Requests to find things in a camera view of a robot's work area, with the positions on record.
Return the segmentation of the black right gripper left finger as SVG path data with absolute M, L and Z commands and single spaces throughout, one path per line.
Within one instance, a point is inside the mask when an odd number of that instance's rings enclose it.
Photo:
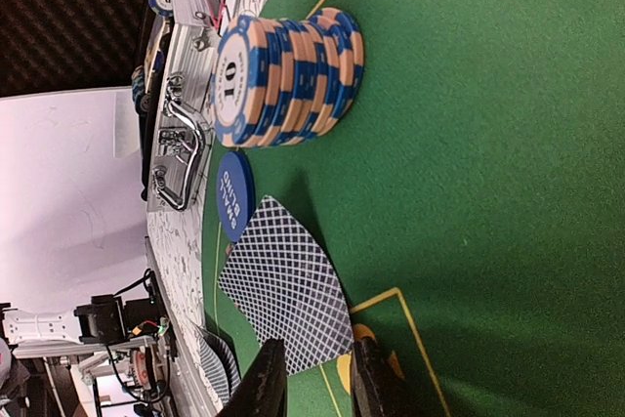
M 268 339 L 236 388 L 222 416 L 287 415 L 287 373 L 282 339 Z

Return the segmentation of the blue peach chip stack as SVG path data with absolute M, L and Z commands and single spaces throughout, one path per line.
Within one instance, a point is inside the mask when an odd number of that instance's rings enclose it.
M 365 71 L 364 37 L 345 11 L 309 19 L 240 15 L 218 47 L 209 109 L 225 147 L 294 146 L 348 113 Z

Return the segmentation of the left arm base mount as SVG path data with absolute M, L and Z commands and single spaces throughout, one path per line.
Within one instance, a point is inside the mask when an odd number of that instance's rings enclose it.
M 103 349 L 79 366 L 97 409 L 101 408 L 97 380 L 107 375 L 115 378 L 140 415 L 151 414 L 171 396 L 176 350 L 152 269 L 113 294 L 93 296 L 73 314 L 80 325 L 79 342 Z

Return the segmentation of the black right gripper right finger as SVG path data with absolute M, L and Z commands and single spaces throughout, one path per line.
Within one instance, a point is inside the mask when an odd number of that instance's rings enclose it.
M 354 343 L 350 377 L 353 416 L 415 415 L 406 383 L 384 360 L 381 348 L 370 336 Z

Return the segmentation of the four of clubs card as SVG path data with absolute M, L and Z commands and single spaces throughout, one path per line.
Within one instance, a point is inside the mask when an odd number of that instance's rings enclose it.
M 284 343 L 292 376 L 350 351 L 351 318 L 341 281 L 312 234 L 273 196 L 262 198 L 231 251 L 218 286 L 258 342 Z

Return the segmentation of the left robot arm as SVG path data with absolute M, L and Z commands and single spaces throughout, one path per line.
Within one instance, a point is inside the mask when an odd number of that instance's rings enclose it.
M 4 337 L 10 345 L 50 341 L 80 343 L 81 326 L 72 310 L 29 313 L 5 309 L 1 316 Z

